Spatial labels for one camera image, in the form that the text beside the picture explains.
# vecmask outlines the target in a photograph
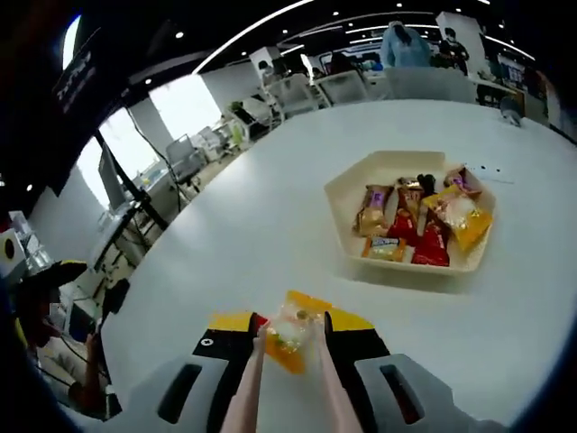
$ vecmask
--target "box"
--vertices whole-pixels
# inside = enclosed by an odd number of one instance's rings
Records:
[[[431,173],[436,179],[435,190],[440,192],[444,189],[445,174],[458,166],[458,163],[446,162],[442,152],[381,151],[371,153],[328,182],[325,185],[325,193],[333,214],[339,243],[344,253],[348,258],[358,263],[408,272],[459,275],[477,269],[489,240],[491,227],[468,253],[461,251],[454,236],[451,235],[447,245],[447,252],[451,259],[449,267],[411,263],[410,259],[414,251],[412,247],[407,248],[403,263],[361,257],[366,239],[359,237],[353,231],[353,222],[360,210],[366,185],[394,185],[400,177],[416,177],[421,173]],[[467,171],[467,182],[472,188],[482,190],[477,203],[481,208],[491,212],[494,218],[495,196],[469,171]],[[398,195],[397,192],[394,192],[387,203],[385,212],[385,217],[390,225],[394,222],[397,204]],[[423,234],[425,219],[426,207],[422,205],[418,224],[419,235]]]

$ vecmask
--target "orange snack package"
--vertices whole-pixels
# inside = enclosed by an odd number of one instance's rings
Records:
[[[479,208],[456,184],[424,198],[423,203],[451,227],[464,252],[475,245],[493,221],[493,216]]]

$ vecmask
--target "monitor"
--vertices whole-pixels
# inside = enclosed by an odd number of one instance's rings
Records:
[[[106,145],[102,149],[98,172],[105,186],[106,195],[110,200],[110,208],[115,211],[126,202],[126,196],[124,195],[122,183],[117,178],[112,153]]]

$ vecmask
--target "wrapped snack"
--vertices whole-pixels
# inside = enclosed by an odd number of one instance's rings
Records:
[[[385,206],[393,187],[367,185],[362,208],[357,214],[353,230],[361,236],[386,236],[389,225],[385,220]]]
[[[447,240],[451,230],[435,215],[431,209],[426,213],[425,231],[413,253],[414,264],[449,266]]]
[[[480,189],[473,189],[471,185],[469,185],[467,182],[467,168],[464,166],[449,171],[444,178],[444,185],[446,187],[457,185],[462,192],[472,199],[476,199],[482,193]]]
[[[402,262],[407,241],[388,237],[368,237],[362,251],[362,257],[381,259],[389,262]]]
[[[389,229],[387,237],[406,239],[407,244],[415,246],[418,242],[417,223],[423,189],[417,181],[415,187],[401,186],[398,191],[398,205],[395,222]]]
[[[421,182],[417,178],[398,178],[397,183],[400,187],[412,188],[412,189],[419,189],[423,188]]]
[[[493,221],[492,215],[479,208],[458,185],[451,185],[439,194],[423,200],[457,238],[461,249],[468,251]]]
[[[289,372],[305,372],[303,347],[311,337],[312,317],[289,297],[267,327],[266,353]]]

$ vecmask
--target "gold snack package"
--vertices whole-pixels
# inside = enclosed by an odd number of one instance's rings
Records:
[[[464,252],[471,249],[493,222],[493,216],[453,184],[439,194],[423,199],[441,221],[451,227]]]
[[[366,188],[353,231],[360,236],[386,236],[389,225],[385,220],[385,207],[394,188],[383,185],[367,185]]]
[[[380,259],[389,262],[402,262],[407,241],[389,237],[368,237],[362,250],[362,257]]]

